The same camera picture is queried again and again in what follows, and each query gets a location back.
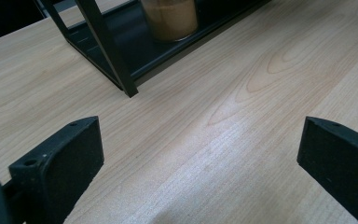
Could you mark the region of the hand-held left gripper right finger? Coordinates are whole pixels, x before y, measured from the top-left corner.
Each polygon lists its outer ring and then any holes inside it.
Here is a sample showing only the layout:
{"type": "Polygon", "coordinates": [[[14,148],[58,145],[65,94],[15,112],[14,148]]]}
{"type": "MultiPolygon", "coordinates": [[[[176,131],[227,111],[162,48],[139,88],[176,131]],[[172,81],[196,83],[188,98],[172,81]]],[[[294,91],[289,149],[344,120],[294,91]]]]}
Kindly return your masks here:
{"type": "Polygon", "coordinates": [[[297,162],[358,220],[358,132],[307,117],[297,162]]]}

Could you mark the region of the black two-tier metal rack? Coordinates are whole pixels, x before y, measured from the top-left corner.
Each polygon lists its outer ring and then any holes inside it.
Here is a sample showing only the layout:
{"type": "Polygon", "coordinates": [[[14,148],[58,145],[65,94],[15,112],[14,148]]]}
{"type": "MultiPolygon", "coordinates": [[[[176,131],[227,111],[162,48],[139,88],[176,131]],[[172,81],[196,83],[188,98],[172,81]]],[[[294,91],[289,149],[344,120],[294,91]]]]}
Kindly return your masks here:
{"type": "Polygon", "coordinates": [[[129,0],[105,12],[95,0],[75,0],[84,20],[70,27],[51,0],[40,1],[66,41],[132,97],[139,85],[270,0],[195,0],[198,30],[168,43],[152,37],[140,0],[129,0]]]}

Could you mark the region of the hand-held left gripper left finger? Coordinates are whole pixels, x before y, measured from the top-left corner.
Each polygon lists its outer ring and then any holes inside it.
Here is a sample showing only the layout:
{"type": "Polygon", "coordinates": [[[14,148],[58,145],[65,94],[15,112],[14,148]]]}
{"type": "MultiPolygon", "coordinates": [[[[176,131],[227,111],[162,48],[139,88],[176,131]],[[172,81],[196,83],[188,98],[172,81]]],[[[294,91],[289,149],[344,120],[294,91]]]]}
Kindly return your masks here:
{"type": "Polygon", "coordinates": [[[27,224],[62,224],[103,166],[99,119],[73,121],[9,166],[27,224]]]}

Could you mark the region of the silver lid spice jar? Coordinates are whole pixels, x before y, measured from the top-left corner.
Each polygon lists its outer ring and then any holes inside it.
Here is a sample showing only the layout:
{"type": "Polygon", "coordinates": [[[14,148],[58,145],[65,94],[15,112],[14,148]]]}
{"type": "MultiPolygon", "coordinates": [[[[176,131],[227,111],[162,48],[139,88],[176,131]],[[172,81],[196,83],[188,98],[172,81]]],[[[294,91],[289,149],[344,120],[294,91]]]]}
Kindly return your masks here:
{"type": "Polygon", "coordinates": [[[149,29],[158,41],[184,39],[199,27],[195,0],[140,0],[149,29]]]}

